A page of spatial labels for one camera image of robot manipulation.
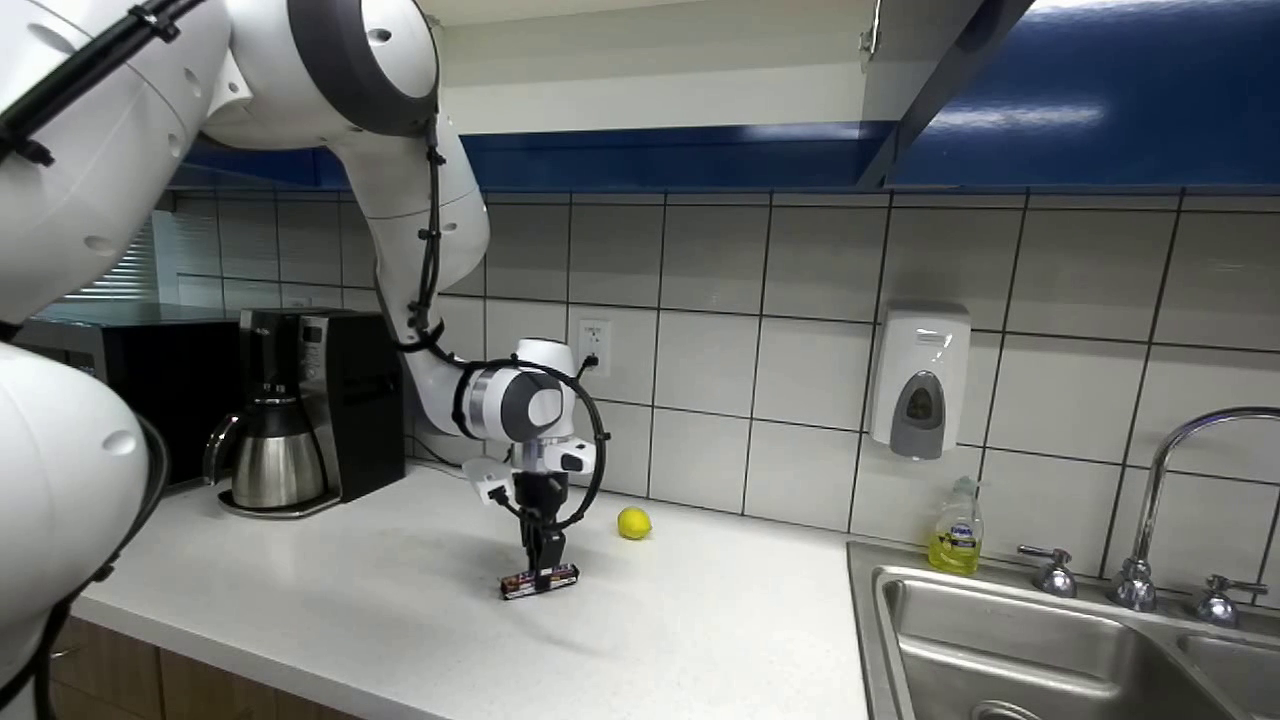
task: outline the dish soap bottle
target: dish soap bottle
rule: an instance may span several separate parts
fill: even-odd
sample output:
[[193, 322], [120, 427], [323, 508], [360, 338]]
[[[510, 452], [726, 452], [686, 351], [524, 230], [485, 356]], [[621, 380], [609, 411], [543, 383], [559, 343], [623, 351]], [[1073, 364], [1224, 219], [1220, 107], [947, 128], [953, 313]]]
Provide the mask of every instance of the dish soap bottle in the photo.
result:
[[976, 578], [981, 554], [985, 554], [985, 525], [981, 525], [976, 481], [961, 478], [930, 533], [930, 570], [953, 571], [953, 578]]

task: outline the sink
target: sink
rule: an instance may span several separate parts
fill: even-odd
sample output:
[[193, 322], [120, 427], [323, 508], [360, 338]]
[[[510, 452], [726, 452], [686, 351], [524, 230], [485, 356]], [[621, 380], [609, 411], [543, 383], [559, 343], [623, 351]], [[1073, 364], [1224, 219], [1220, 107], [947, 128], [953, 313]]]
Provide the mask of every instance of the sink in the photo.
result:
[[875, 720], [1280, 720], [1278, 613], [1246, 629], [1050, 597], [1029, 570], [941, 578], [921, 555], [849, 546], [868, 715]]
[[1181, 652], [1247, 715], [1280, 720], [1280, 646], [1185, 635]]
[[923, 571], [884, 571], [880, 608], [916, 720], [1233, 715], [1153, 635], [1113, 615]]

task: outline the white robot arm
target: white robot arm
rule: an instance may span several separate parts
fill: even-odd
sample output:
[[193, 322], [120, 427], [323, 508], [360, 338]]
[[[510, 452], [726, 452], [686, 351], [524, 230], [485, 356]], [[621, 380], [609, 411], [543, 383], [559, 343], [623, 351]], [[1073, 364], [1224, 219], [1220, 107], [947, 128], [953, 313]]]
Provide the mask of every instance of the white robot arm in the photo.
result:
[[[19, 128], [50, 75], [120, 23], [159, 42], [116, 54], [120, 70]], [[333, 150], [369, 215], [380, 301], [425, 417], [520, 447], [518, 495], [497, 495], [524, 529], [520, 589], [575, 578], [559, 549], [586, 506], [573, 522], [555, 508], [569, 472], [599, 490], [605, 433], [593, 403], [597, 442], [573, 433], [573, 351], [527, 339], [518, 360], [461, 364], [425, 325], [431, 292], [485, 260], [490, 208], [461, 138], [435, 117], [442, 61], [417, 0], [0, 0], [0, 47], [0, 339], [123, 256], [200, 134], [256, 153]], [[0, 522], [19, 517], [0, 525], [4, 688], [50, 613], [128, 536], [149, 452], [109, 389], [10, 343], [0, 447]]]

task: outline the backsplash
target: backsplash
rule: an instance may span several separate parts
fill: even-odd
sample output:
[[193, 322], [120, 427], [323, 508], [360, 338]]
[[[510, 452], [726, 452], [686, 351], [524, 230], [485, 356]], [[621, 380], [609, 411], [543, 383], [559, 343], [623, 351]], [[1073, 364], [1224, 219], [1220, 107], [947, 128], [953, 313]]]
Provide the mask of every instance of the backsplash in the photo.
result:
[[[183, 196], [151, 230], [163, 301], [378, 309], [347, 201]], [[1130, 555], [1167, 427], [1280, 403], [1280, 196], [497, 196], [493, 230], [442, 301], [444, 343], [503, 356], [613, 325], [589, 389], [628, 495], [916, 546], [981, 478], [994, 555], [1057, 546], [1095, 578]], [[976, 325], [937, 464], [863, 438], [897, 301]], [[1280, 427], [1224, 426], [1171, 468], [1157, 581], [1280, 589]]]

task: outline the white countertop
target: white countertop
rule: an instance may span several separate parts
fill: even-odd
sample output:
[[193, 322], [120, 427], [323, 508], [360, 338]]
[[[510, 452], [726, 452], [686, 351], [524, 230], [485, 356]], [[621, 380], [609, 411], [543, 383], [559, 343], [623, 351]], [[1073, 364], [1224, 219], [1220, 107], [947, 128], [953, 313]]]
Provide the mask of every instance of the white countertop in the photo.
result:
[[417, 468], [311, 522], [159, 506], [76, 615], [357, 715], [863, 720], [845, 539], [599, 495], [569, 533], [586, 581], [503, 603], [524, 554], [476, 490]]

